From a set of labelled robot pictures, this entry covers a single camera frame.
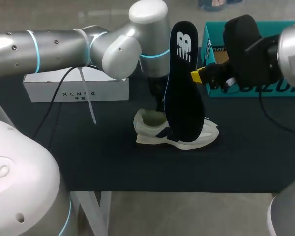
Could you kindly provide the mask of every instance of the cardboard box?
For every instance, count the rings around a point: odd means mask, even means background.
[[[205,24],[202,47],[200,50],[203,65],[210,63],[222,63],[228,59],[226,48],[223,42],[223,31],[226,22],[208,21]],[[260,21],[257,22],[258,29],[262,37],[269,37],[280,34],[283,29],[294,24],[295,21]],[[211,97],[257,97],[256,87],[242,88],[239,90],[237,84],[229,88],[228,93],[223,93],[221,88],[212,90],[207,85],[207,90]],[[269,97],[295,97],[295,87],[290,86],[282,78],[277,83],[264,86],[262,96]]]
[[[59,81],[68,69],[29,74],[23,84],[32,102],[50,102]],[[115,80],[101,71],[83,68],[91,101],[129,100],[129,79]],[[72,70],[61,84],[55,102],[87,101],[79,70]]]

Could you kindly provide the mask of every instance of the black tablecloth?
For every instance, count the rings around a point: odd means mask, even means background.
[[[31,103],[23,77],[0,79],[0,104],[31,136],[48,104]],[[181,151],[135,142],[133,117],[155,108],[147,81],[130,80],[130,101],[63,103],[51,153],[71,191],[276,192],[295,179],[295,135],[277,129],[257,98],[208,98],[206,116],[220,135],[211,145]],[[295,128],[295,98],[264,98],[269,113]],[[59,103],[37,136],[47,146]]]

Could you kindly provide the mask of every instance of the sneaker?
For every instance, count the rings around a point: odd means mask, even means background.
[[[137,132],[139,144],[171,144],[181,150],[193,150],[212,143],[218,136],[217,125],[205,118],[200,136],[192,142],[186,143],[177,139],[171,132],[162,112],[138,110],[133,119],[133,126]]]

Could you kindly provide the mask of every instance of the shoe insole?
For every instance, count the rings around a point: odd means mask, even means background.
[[[183,142],[196,140],[204,123],[204,106],[190,72],[196,70],[198,32],[188,21],[174,25],[170,39],[170,72],[164,98],[168,124]]]

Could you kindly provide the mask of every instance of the white box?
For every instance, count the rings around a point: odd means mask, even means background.
[[[69,69],[29,74],[23,84],[32,102],[50,102],[59,81]],[[89,67],[82,69],[91,101],[129,100],[129,79],[115,80]],[[86,101],[79,70],[73,69],[62,82],[55,102]]]

